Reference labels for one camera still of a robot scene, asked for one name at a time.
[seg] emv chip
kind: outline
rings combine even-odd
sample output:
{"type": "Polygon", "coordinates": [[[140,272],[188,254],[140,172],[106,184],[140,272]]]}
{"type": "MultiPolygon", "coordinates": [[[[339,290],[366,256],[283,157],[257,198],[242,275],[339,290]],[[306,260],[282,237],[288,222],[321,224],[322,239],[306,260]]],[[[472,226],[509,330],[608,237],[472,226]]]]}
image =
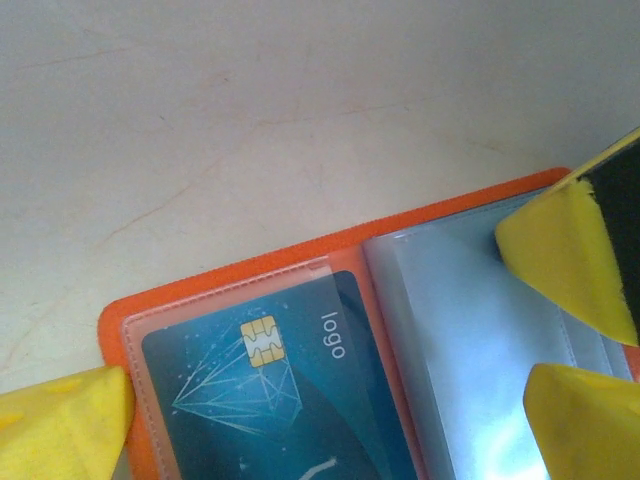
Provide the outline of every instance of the emv chip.
{"type": "Polygon", "coordinates": [[[271,315],[243,323],[240,331],[252,367],[262,367],[284,358],[282,338],[271,315]]]}

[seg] white table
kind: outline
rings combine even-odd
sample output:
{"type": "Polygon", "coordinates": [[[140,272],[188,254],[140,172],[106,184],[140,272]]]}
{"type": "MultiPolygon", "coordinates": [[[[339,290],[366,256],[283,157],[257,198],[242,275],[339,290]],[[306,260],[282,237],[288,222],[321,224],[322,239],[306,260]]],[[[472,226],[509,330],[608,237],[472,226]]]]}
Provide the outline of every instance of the white table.
{"type": "Polygon", "coordinates": [[[0,392],[100,365],[114,299],[640,123],[637,0],[170,3],[0,4],[0,392]]]}

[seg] orange cover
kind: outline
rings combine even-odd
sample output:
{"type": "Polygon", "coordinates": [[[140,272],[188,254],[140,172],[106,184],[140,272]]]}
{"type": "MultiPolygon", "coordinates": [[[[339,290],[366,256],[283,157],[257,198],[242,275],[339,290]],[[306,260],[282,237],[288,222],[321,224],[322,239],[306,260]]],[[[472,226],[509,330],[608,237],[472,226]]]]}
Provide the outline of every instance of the orange cover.
{"type": "MultiPolygon", "coordinates": [[[[127,354],[121,337],[121,324],[127,317],[154,307],[176,302],[182,298],[222,287],[265,272],[326,255],[336,250],[360,245],[379,235],[402,230],[436,218],[496,202],[525,192],[552,185],[568,169],[555,168],[528,177],[495,185],[477,192],[445,200],[433,205],[357,225],[330,235],[250,258],[194,277],[179,280],[131,297],[118,300],[105,308],[98,323],[98,340],[105,362],[120,365],[129,371],[127,354]]],[[[635,379],[640,374],[640,350],[627,349],[627,357],[635,379]]],[[[129,462],[137,479],[157,479],[151,438],[145,428],[140,404],[127,440],[129,462]]]]}

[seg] blue card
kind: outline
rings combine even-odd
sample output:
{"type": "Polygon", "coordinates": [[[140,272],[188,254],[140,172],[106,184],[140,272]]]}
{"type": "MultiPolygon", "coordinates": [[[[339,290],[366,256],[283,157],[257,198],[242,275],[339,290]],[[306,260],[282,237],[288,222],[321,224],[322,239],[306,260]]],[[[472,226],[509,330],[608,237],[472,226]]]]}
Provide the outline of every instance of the blue card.
{"type": "Polygon", "coordinates": [[[417,478],[350,272],[151,332],[142,350],[184,480],[417,478]]]}

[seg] black foam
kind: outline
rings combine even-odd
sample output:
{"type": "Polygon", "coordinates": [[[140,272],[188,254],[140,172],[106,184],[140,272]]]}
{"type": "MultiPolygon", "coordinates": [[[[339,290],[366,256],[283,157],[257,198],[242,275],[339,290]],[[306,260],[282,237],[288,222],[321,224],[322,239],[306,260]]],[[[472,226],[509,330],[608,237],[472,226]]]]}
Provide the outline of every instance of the black foam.
{"type": "Polygon", "coordinates": [[[588,171],[640,338],[640,140],[588,171]]]}

